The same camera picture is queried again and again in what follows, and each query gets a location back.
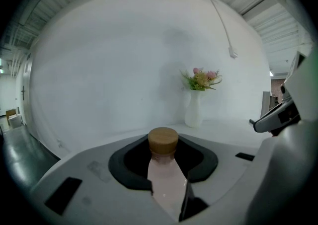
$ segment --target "cable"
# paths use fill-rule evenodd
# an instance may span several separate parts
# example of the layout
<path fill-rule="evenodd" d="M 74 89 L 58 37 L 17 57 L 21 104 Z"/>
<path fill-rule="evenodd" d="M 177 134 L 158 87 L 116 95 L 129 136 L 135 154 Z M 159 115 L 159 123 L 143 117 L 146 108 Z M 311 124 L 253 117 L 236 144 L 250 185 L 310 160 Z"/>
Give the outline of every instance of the cable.
<path fill-rule="evenodd" d="M 222 19 L 221 15 L 220 15 L 218 9 L 215 7 L 215 4 L 214 4 L 213 0 L 210 0 L 210 1 L 211 1 L 211 3 L 212 3 L 212 5 L 213 5 L 214 9 L 216 10 L 216 12 L 217 12 L 217 14 L 218 14 L 218 16 L 219 16 L 219 18 L 220 18 L 220 20 L 221 20 L 221 23 L 222 23 L 222 25 L 223 25 L 223 28 L 224 28 L 224 30 L 225 30 L 225 34 L 226 34 L 227 39 L 228 39 L 228 42 L 229 42 L 229 46 L 232 47 L 232 44 L 231 44 L 231 41 L 230 41 L 230 38 L 229 38 L 229 34 L 228 34 L 228 31 L 227 31 L 227 29 L 226 29 L 226 27 L 225 27 L 225 25 L 224 25 L 223 19 Z"/>

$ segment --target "white vase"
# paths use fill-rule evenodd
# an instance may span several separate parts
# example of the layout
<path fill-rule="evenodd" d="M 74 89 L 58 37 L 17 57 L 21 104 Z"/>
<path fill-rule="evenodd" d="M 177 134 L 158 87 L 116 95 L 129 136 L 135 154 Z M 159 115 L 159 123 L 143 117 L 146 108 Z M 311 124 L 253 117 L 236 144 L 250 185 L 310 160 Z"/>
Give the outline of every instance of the white vase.
<path fill-rule="evenodd" d="M 191 90 L 190 104 L 185 112 L 184 122 L 191 128 L 197 128 L 202 123 L 200 97 L 202 91 Z"/>

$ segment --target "wooden bottle cap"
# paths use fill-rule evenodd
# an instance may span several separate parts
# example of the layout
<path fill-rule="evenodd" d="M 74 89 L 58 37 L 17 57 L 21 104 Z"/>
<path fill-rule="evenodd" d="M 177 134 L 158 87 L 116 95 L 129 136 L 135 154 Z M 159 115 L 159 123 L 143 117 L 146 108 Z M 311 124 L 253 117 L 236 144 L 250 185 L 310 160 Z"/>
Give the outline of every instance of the wooden bottle cap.
<path fill-rule="evenodd" d="M 160 127 L 148 134 L 150 150 L 154 153 L 166 155 L 173 153 L 178 143 L 179 135 L 171 128 Z"/>

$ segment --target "ceiling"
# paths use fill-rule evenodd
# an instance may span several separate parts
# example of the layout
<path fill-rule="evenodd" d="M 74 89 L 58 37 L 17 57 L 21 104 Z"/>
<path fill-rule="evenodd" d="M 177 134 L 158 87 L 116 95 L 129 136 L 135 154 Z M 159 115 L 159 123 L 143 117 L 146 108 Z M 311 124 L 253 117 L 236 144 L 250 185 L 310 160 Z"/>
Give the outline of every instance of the ceiling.
<path fill-rule="evenodd" d="M 62 8 L 74 0 L 40 0 L 32 11 L 24 26 L 18 24 L 19 15 L 28 0 L 21 3 L 12 22 L 8 25 L 1 39 L 0 57 L 13 64 L 14 55 L 21 50 L 25 55 L 34 39 L 40 34 L 46 23 Z M 312 41 L 307 32 L 280 4 L 270 0 L 222 0 L 241 14 L 246 21 L 259 33 L 268 57 L 269 65 L 278 76 L 284 75 L 291 60 L 299 49 L 309 53 Z"/>

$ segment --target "bottle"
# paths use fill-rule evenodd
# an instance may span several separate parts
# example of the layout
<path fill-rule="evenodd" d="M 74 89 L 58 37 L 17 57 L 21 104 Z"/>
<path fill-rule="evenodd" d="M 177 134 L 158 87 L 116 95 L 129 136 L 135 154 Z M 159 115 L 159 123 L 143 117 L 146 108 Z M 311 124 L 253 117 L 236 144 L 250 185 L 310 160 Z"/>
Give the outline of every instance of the bottle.
<path fill-rule="evenodd" d="M 179 220 L 187 179 L 174 159 L 178 133 L 170 128 L 155 128 L 148 134 L 152 153 L 148 179 L 152 182 L 153 197 L 175 220 Z"/>

